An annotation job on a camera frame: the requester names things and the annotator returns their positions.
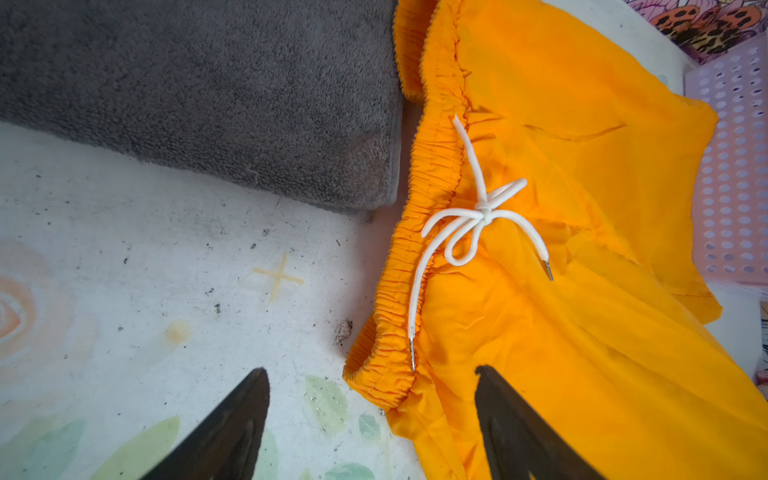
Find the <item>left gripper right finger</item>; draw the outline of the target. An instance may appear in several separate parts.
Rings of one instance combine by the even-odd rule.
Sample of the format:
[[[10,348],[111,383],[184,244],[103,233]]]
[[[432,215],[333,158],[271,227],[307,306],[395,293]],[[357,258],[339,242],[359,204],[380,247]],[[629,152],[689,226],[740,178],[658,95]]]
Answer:
[[[482,365],[475,373],[475,404],[494,480],[602,477],[493,367]]]

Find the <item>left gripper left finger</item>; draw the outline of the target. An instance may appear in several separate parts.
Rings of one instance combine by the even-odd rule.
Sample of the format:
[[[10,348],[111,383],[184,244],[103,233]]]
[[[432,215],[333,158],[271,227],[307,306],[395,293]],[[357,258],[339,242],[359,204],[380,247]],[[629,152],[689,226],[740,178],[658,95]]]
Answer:
[[[269,404],[267,371],[254,369],[143,479],[251,479]]]

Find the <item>orange garment with drawstring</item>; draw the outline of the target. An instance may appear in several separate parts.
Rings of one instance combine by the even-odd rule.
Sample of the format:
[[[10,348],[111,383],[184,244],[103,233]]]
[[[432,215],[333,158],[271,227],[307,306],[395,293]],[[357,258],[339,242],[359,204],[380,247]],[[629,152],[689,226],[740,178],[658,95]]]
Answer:
[[[541,1],[401,1],[393,35],[423,113],[350,387],[429,479],[491,475],[480,365],[607,479],[765,478],[766,400],[692,260],[714,111]]]

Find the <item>lilac perforated plastic basket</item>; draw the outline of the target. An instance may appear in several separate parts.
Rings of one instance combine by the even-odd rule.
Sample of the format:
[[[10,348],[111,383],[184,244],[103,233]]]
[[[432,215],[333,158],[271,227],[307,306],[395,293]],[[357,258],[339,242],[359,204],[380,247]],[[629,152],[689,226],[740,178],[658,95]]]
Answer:
[[[717,125],[693,197],[693,258],[708,281],[767,285],[767,36],[761,33],[685,77],[688,97]]]

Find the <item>grey terry towel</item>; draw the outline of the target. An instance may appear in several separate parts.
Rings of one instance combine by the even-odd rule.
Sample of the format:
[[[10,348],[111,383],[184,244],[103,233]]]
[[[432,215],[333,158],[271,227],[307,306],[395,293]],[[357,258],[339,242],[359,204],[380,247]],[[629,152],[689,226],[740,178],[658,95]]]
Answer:
[[[333,209],[394,201],[392,1],[5,1],[4,121]]]

